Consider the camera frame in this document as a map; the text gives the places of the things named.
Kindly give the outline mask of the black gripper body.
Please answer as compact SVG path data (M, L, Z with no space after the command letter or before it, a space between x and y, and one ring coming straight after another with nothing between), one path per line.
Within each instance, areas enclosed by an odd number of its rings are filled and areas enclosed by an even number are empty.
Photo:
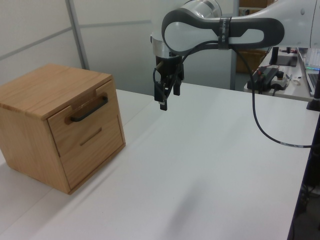
M173 75L181 62L180 56L175 56L171 58L163 58L156 56L156 69L162 78L167 78Z

